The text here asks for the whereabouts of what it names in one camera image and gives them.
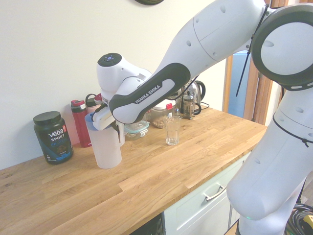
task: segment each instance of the white cabinet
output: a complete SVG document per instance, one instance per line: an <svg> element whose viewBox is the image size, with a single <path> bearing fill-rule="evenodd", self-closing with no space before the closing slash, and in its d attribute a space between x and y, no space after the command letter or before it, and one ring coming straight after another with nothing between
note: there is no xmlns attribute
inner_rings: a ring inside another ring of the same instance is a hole
<svg viewBox="0 0 313 235"><path fill-rule="evenodd" d="M164 211L166 235L223 235L236 221L226 185L249 154Z"/></svg>

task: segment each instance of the protein powder tub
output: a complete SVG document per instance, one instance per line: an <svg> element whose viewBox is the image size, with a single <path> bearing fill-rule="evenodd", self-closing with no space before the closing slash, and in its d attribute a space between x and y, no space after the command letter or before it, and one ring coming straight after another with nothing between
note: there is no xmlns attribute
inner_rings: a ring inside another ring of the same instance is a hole
<svg viewBox="0 0 313 235"><path fill-rule="evenodd" d="M39 114L33 121L36 136L48 163L60 164L73 156L74 151L67 127L59 112Z"/></svg>

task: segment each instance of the white plastic jug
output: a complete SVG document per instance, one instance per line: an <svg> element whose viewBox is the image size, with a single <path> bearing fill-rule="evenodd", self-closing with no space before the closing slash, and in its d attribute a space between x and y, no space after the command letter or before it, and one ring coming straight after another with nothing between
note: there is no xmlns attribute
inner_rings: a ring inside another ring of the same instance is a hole
<svg viewBox="0 0 313 235"><path fill-rule="evenodd" d="M113 168L122 161L121 146L125 143L124 124L116 122L120 131L119 139L117 131L111 125L102 131L95 129L91 115L86 115L85 120L97 165L102 169Z"/></svg>

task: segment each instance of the red water bottle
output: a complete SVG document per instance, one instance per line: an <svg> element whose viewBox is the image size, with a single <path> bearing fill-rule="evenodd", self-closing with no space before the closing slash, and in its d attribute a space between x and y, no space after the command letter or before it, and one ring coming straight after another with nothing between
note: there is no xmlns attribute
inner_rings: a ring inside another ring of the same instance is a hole
<svg viewBox="0 0 313 235"><path fill-rule="evenodd" d="M86 104L83 100L72 100L71 109L75 120L76 131L78 134L80 145L83 148L91 146L88 129L85 122L85 116L87 115Z"/></svg>

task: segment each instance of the franka emika robot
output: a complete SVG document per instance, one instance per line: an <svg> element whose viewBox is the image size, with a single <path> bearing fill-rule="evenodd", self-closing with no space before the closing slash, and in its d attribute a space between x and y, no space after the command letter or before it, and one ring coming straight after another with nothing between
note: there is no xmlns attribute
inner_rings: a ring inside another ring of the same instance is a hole
<svg viewBox="0 0 313 235"><path fill-rule="evenodd" d="M313 4L216 0L173 39L154 74L111 53L97 65L104 129L134 123L201 72L249 48L257 69L288 91L257 147L227 186L241 235L282 235L313 170Z"/></svg>

